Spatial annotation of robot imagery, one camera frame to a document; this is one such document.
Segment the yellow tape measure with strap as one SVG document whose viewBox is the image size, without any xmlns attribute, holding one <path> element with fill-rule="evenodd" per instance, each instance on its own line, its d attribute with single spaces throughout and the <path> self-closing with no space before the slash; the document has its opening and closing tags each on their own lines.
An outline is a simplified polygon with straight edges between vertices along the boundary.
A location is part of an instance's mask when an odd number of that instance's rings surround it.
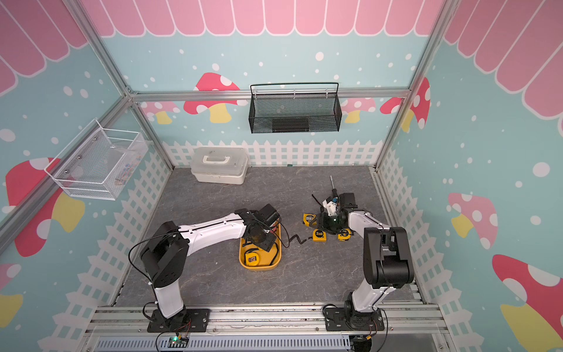
<svg viewBox="0 0 563 352">
<path fill-rule="evenodd" d="M 289 243 L 297 241 L 300 245 L 302 245 L 307 241 L 326 242 L 326 240 L 327 240 L 327 234 L 324 231 L 318 229 L 314 229 L 312 235 L 309 236 L 308 238 L 301 238 L 299 234 L 294 234 L 293 236 L 288 237 Z"/>
</svg>

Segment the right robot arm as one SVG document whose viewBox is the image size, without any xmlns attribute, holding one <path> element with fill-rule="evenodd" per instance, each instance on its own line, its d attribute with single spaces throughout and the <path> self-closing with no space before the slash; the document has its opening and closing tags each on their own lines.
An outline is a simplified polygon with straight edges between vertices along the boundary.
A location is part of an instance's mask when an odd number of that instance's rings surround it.
<svg viewBox="0 0 563 352">
<path fill-rule="evenodd" d="M 392 227 L 359 208 L 353 193 L 338 193 L 321 203 L 318 229 L 334 235 L 358 235 L 363 240 L 364 279 L 345 303 L 349 316 L 376 311 L 393 291 L 414 280 L 408 235 L 402 227 Z"/>
</svg>

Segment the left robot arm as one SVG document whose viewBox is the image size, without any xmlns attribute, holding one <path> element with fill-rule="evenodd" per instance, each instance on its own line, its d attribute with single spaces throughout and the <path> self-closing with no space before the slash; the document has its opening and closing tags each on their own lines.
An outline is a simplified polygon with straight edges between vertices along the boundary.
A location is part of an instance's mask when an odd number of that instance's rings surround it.
<svg viewBox="0 0 563 352">
<path fill-rule="evenodd" d="M 279 220 L 278 211 L 268 204 L 258 211 L 243 208 L 199 224 L 162 224 L 140 252 L 160 314 L 174 318 L 185 309 L 179 279 L 189 256 L 217 243 L 241 238 L 268 251 L 277 239 L 274 227 Z"/>
</svg>

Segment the yellow storage tray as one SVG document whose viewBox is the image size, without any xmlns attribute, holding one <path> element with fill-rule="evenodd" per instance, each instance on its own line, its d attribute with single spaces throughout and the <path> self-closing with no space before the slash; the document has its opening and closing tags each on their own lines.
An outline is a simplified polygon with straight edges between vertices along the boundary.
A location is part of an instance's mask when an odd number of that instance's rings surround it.
<svg viewBox="0 0 563 352">
<path fill-rule="evenodd" d="M 248 269 L 249 271 L 269 271 L 276 268 L 281 261 L 282 256 L 282 242 L 280 241 L 280 234 L 281 234 L 281 224 L 277 222 L 273 229 L 270 232 L 270 235 L 274 235 L 275 241 L 273 246 L 268 250 L 261 249 L 259 246 L 253 244 L 252 242 L 242 238 L 240 239 L 240 246 L 239 246 L 239 263 L 243 266 L 243 268 Z M 248 267 L 245 266 L 244 261 L 244 253 L 249 249 L 259 249 L 260 254 L 260 264 L 256 267 Z"/>
</svg>

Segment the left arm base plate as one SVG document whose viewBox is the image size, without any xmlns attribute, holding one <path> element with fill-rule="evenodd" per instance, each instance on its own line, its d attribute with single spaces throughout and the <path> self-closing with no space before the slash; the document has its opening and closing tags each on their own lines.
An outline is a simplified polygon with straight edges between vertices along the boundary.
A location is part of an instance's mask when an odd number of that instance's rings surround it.
<svg viewBox="0 0 563 352">
<path fill-rule="evenodd" d="M 160 310 L 153 312 L 147 327 L 149 333 L 206 332 L 210 309 L 184 309 L 171 318 L 164 318 Z"/>
</svg>

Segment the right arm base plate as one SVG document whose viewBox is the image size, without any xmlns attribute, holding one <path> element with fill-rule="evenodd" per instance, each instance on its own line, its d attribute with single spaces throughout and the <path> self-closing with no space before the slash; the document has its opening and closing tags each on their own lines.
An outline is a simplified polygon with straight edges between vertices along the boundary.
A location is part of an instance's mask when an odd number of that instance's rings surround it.
<svg viewBox="0 0 563 352">
<path fill-rule="evenodd" d="M 346 308 L 325 307 L 323 309 L 327 331 L 383 331 L 385 327 L 381 311 L 356 312 Z"/>
</svg>

